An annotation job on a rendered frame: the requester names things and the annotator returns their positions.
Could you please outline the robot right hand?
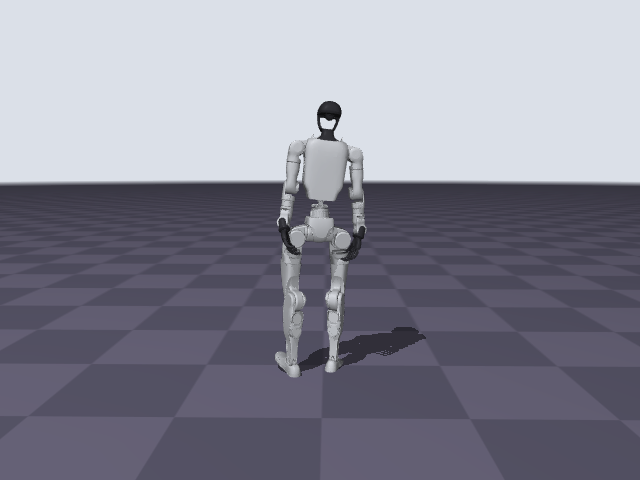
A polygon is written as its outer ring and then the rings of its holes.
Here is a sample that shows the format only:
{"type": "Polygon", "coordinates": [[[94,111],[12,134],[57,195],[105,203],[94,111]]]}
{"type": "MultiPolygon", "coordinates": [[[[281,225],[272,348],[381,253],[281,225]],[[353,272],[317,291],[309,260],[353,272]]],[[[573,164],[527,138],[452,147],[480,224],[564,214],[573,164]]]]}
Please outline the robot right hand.
{"type": "Polygon", "coordinates": [[[350,252],[348,253],[348,255],[345,258],[340,258],[341,260],[350,261],[350,260],[353,260],[354,258],[357,257],[358,252],[359,252],[359,250],[361,248],[361,239],[364,239],[364,234],[365,234],[365,227],[364,226],[361,226],[359,228],[359,231],[358,231],[357,234],[354,234],[354,232],[353,232],[352,236],[354,237],[354,239],[353,239],[353,241],[351,243],[351,246],[349,248],[347,248],[345,250],[345,252],[343,252],[343,253],[347,253],[349,251],[350,252]]]}

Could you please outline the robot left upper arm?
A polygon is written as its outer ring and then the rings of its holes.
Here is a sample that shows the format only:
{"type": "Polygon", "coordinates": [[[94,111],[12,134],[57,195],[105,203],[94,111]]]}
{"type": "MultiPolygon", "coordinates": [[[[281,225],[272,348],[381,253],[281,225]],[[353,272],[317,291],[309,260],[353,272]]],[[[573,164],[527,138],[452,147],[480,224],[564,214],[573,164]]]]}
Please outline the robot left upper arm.
{"type": "Polygon", "coordinates": [[[299,156],[304,154],[307,141],[308,140],[296,140],[289,146],[286,164],[287,179],[285,193],[297,194],[299,191],[300,182],[297,182],[301,163],[299,156]]]}

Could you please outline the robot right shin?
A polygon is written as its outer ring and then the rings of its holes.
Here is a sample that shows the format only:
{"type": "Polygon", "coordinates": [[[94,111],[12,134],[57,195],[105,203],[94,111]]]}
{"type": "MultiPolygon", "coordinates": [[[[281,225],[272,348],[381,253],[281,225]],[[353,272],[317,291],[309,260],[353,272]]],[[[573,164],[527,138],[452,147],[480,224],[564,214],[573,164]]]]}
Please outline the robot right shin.
{"type": "Polygon", "coordinates": [[[344,323],[344,293],[340,292],[337,299],[337,310],[327,311],[327,331],[329,335],[329,359],[338,361],[339,340],[344,323]]]}

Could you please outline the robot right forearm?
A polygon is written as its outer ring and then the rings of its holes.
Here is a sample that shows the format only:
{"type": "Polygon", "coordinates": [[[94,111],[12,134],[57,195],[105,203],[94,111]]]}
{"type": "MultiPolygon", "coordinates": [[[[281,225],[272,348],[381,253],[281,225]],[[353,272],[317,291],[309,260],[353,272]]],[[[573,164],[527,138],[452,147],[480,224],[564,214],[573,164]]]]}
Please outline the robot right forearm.
{"type": "Polygon", "coordinates": [[[361,226],[365,227],[365,234],[366,234],[367,228],[365,226],[365,219],[364,219],[364,207],[365,207],[364,190],[363,190],[363,198],[352,202],[351,207],[352,207],[352,223],[353,223],[354,234],[358,233],[359,228],[361,226]]]}

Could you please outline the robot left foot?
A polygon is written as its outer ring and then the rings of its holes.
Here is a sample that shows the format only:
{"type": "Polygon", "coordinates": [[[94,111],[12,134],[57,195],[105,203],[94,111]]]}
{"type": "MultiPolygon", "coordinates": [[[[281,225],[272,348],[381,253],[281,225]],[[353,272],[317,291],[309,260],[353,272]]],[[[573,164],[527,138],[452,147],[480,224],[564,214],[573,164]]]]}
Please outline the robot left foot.
{"type": "Polygon", "coordinates": [[[286,373],[288,374],[289,377],[299,377],[299,376],[301,376],[300,367],[299,367],[298,363],[295,364],[294,359],[293,359],[292,365],[289,365],[289,364],[286,363],[287,354],[285,352],[282,352],[282,351],[277,352],[275,354],[275,360],[278,363],[278,365],[280,367],[282,367],[286,371],[286,373]]]}

